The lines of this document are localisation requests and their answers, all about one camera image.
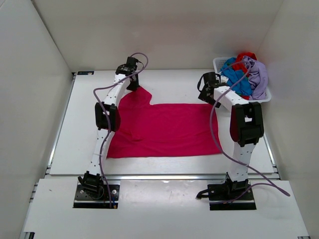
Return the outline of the crimson red t-shirt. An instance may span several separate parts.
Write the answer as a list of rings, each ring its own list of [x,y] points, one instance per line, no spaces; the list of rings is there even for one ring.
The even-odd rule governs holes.
[[[219,154],[218,120],[209,104],[150,104],[144,88],[119,104],[121,124],[107,157],[187,157]]]

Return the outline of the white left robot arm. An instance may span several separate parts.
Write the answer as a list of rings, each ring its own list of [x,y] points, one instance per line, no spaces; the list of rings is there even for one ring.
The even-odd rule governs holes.
[[[117,67],[112,85],[93,90],[93,95],[97,99],[94,107],[97,141],[91,164],[81,183],[87,188],[92,198],[99,198],[104,194],[101,162],[107,155],[115,132],[120,127],[121,118],[118,105],[125,90],[136,91],[139,87],[138,64],[137,58],[129,56],[125,64]]]

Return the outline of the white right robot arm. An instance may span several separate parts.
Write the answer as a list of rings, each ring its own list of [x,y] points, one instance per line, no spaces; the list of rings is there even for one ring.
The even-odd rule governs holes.
[[[208,72],[197,83],[198,98],[213,106],[224,106],[230,112],[230,136],[234,141],[232,164],[227,172],[230,183],[223,187],[228,199],[236,199],[241,187],[248,183],[248,166],[252,152],[264,135],[262,108],[259,102],[250,102],[221,81],[221,76]]]

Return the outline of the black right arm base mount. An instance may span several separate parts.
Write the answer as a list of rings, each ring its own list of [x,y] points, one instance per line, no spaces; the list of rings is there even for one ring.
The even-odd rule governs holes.
[[[207,198],[211,211],[249,211],[256,210],[256,203],[248,179],[232,181],[226,175],[221,184],[208,184],[205,190],[197,193],[196,199]]]

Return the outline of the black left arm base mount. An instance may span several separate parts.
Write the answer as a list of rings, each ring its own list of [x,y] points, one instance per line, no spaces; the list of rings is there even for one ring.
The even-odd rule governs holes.
[[[107,189],[107,185],[104,184],[98,192],[85,189],[80,183],[78,183],[73,208],[77,209],[117,209],[119,204],[120,195],[120,183],[109,184],[110,197]]]

